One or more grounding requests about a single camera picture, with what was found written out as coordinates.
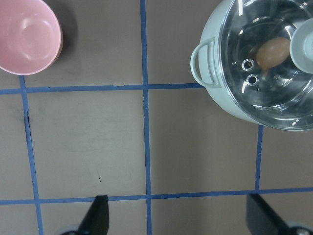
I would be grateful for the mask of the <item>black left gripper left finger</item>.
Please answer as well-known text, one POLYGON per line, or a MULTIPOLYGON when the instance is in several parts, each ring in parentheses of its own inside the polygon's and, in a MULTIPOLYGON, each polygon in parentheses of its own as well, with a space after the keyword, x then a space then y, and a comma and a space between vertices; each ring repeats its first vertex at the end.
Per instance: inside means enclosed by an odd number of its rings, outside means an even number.
POLYGON ((96 196, 78 227, 79 235, 106 235, 109 230, 108 196, 96 196))

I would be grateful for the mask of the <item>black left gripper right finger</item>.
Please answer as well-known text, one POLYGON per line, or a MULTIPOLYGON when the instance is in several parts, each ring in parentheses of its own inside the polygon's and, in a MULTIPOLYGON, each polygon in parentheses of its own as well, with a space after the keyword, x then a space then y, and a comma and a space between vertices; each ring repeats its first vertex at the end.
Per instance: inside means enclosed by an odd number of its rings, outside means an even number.
POLYGON ((289 226, 259 195, 246 197, 246 225, 252 235, 285 235, 289 226))

